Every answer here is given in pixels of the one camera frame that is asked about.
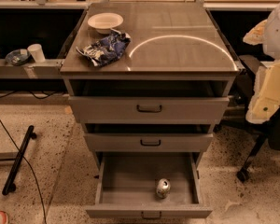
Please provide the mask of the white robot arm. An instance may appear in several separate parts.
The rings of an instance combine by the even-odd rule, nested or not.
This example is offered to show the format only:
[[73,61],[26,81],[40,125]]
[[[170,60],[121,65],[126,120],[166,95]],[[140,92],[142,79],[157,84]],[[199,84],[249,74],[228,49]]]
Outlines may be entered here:
[[266,20],[245,34],[243,41],[249,45],[261,44],[263,52],[273,58],[271,65],[257,71],[254,95],[245,115],[250,123],[261,124],[280,107],[280,3]]

